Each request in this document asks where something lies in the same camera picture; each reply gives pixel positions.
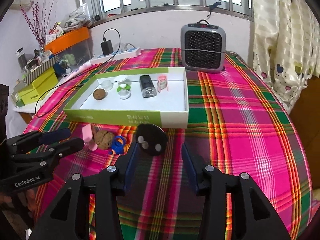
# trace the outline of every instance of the heater grille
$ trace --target heater grille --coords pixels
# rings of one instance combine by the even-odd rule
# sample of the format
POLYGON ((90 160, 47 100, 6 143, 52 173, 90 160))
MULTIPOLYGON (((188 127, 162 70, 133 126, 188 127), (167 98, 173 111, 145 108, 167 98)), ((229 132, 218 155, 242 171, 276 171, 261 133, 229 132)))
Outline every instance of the heater grille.
MULTIPOLYGON (((185 49, 203 49, 221 51, 222 37, 219 33, 206 31, 187 31, 185 49)), ((190 67, 217 69, 220 66, 221 53, 186 50, 186 63, 190 67)))

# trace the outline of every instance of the brown ball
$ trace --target brown ball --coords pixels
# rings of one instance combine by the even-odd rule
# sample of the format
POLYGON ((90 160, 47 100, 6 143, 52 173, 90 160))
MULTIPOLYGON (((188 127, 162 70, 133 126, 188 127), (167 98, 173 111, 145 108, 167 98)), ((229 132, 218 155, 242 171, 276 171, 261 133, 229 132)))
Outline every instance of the brown ball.
POLYGON ((115 135, 113 133, 101 130, 94 135, 94 141, 98 145, 99 149, 107 150, 110 148, 114 136, 115 135))
POLYGON ((106 96, 106 91, 102 88, 98 88, 93 92, 93 98, 96 100, 102 100, 106 96))

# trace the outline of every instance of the curtain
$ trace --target curtain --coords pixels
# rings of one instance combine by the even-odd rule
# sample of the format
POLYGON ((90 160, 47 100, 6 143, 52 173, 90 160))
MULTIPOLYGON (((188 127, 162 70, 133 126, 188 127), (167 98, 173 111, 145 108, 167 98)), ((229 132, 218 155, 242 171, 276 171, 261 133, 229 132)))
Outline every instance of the curtain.
POLYGON ((290 113, 320 75, 319 23, 304 0, 253 0, 253 69, 290 113))

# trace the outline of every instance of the power adapter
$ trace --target power adapter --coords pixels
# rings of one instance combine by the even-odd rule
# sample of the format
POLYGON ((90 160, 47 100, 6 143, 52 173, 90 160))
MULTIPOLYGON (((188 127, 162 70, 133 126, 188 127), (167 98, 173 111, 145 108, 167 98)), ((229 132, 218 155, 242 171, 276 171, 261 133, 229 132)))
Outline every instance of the power adapter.
POLYGON ((110 40, 107 41, 106 38, 103 38, 101 49, 104 56, 110 55, 113 52, 112 42, 110 40))

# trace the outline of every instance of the space heater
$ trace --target space heater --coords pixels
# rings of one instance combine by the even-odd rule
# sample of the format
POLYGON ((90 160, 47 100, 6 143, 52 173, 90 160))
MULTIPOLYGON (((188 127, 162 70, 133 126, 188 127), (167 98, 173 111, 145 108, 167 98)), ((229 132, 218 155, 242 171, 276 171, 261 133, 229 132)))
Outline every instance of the space heater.
POLYGON ((222 28, 206 20, 182 27, 181 57, 186 69, 218 73, 223 68, 225 52, 226 33, 222 28))

